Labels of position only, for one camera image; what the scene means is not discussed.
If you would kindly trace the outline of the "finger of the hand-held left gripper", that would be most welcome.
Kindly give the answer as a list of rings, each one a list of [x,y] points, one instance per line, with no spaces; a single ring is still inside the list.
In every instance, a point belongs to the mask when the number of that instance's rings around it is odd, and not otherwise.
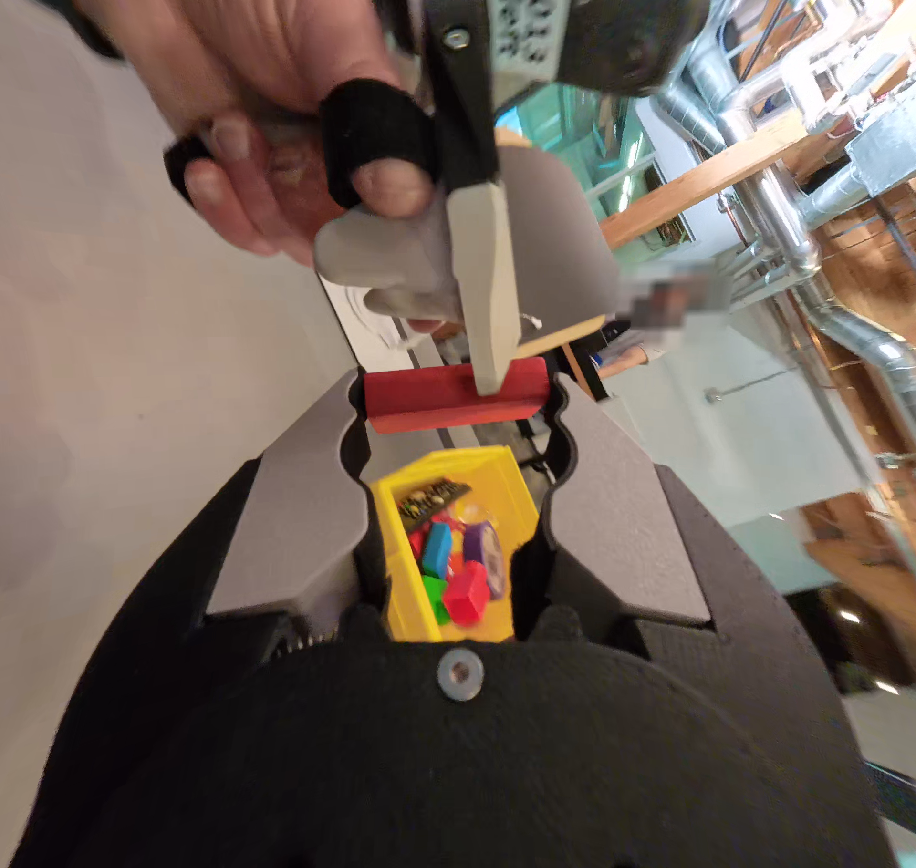
[[[504,185],[485,182],[452,191],[447,221],[475,388],[480,396],[493,396],[502,388],[521,340]]]
[[[444,205],[397,219],[357,206],[317,234],[314,265],[335,285],[365,290],[364,306],[373,313],[464,322]]]

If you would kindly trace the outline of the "black remote control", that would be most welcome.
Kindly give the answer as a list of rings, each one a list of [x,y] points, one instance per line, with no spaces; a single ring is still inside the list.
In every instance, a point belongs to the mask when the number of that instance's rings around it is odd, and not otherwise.
[[[414,487],[396,502],[399,519],[406,531],[416,530],[470,492],[470,485],[446,477]]]

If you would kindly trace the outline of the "purple tape roll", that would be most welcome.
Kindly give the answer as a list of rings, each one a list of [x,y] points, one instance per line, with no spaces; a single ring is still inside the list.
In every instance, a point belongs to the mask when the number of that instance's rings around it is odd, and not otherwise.
[[[492,599],[503,599],[509,587],[509,565],[494,524],[485,520],[468,524],[464,529],[465,564],[480,563],[487,575]]]

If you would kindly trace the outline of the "wooden beam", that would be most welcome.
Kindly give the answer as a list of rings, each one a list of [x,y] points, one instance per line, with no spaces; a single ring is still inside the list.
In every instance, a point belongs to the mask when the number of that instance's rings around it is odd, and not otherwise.
[[[619,248],[701,201],[777,163],[806,140],[801,112],[784,109],[750,138],[728,146],[702,164],[639,198],[622,212],[600,222],[610,249]]]

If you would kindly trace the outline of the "red toy block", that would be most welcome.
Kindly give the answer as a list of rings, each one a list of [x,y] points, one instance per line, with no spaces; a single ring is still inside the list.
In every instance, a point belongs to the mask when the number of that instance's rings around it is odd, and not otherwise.
[[[552,385],[544,359],[515,360],[498,393],[477,393],[469,363],[366,372],[364,410],[380,435],[527,419],[547,404]]]

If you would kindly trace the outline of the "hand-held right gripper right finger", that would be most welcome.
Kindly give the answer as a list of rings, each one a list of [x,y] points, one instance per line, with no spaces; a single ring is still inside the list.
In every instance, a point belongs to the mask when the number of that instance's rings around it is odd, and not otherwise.
[[[513,555],[515,636],[530,636],[551,606],[572,609],[586,637],[611,636],[623,618],[711,623],[647,453],[565,374],[544,412],[553,482]]]

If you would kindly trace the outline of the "green toy block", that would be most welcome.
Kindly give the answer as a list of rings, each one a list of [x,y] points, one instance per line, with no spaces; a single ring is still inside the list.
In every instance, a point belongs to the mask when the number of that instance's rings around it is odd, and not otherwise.
[[[439,626],[451,623],[452,616],[444,603],[444,595],[450,585],[449,581],[427,574],[421,576],[421,581],[435,622]]]

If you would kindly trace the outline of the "small red toy brick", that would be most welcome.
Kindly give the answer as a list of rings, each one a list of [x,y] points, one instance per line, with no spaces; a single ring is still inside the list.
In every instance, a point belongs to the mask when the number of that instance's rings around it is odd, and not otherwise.
[[[441,602],[451,621],[467,628],[482,620],[490,597],[486,567],[471,560],[448,581]]]

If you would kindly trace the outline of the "person's left hand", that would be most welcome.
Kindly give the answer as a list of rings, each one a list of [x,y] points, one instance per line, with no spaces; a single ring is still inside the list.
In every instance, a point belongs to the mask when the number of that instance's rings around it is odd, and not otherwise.
[[[269,106],[315,114],[338,86],[402,88],[371,0],[73,0],[146,86],[178,137],[202,132],[210,156],[186,168],[195,210],[226,242],[309,267],[338,213],[320,135],[280,142]]]

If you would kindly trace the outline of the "yellow plastic bin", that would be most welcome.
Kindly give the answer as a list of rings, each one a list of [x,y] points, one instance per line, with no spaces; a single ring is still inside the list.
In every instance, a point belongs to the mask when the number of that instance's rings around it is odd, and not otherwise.
[[[386,623],[402,642],[502,642],[514,634],[510,580],[502,599],[491,599],[479,622],[468,626],[442,622],[423,585],[420,562],[398,513],[407,496],[441,480],[467,485],[469,492],[453,503],[460,524],[490,523],[498,536],[507,574],[513,553],[534,533],[539,513],[518,464],[508,448],[434,451],[418,462],[375,481],[375,499],[385,547],[391,592]]]

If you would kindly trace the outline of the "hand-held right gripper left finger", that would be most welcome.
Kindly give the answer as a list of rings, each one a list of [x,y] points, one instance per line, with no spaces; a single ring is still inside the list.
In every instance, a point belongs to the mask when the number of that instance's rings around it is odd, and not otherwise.
[[[384,611],[364,372],[346,372],[260,458],[207,613],[286,613],[337,625],[352,605]]]

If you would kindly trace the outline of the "metal conduit pipe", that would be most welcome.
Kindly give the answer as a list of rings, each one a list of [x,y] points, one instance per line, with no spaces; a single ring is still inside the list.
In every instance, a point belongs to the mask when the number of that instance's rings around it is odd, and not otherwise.
[[[729,396],[742,393],[760,384],[772,382],[776,380],[777,378],[780,378],[789,373],[793,373],[796,370],[797,370],[797,367],[791,366],[791,367],[784,368],[784,369],[769,373],[767,375],[752,379],[750,381],[746,381],[746,382],[742,382],[737,385],[733,385],[724,390],[721,390],[717,387],[707,388],[706,390],[704,390],[704,401],[706,404],[709,404],[709,405],[715,405],[715,404],[721,403]]]

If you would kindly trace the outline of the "silver ventilation duct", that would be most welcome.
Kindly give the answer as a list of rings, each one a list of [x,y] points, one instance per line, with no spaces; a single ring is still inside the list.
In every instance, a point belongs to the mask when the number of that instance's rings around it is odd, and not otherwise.
[[[807,320],[884,381],[901,421],[914,437],[914,347],[896,333],[848,309],[822,275],[813,232],[825,223],[914,177],[914,76],[884,103],[877,87],[899,61],[914,61],[914,26],[891,0],[782,0],[800,2],[815,18],[814,33],[754,76],[739,80],[719,33],[745,0],[711,0],[703,30],[650,100],[659,118],[709,155],[749,142],[762,130],[756,107],[786,97],[786,117],[801,122],[801,140],[850,118],[855,136],[849,162],[811,195],[800,196],[779,155],[747,177],[725,181],[757,231],[727,265],[739,278],[768,261],[775,266],[732,297],[733,309],[792,290]]]

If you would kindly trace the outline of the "blue toy block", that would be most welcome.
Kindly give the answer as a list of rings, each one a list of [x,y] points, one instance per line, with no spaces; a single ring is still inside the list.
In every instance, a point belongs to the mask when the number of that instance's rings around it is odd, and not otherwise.
[[[423,573],[447,581],[451,572],[452,528],[446,522],[433,522],[420,557]]]

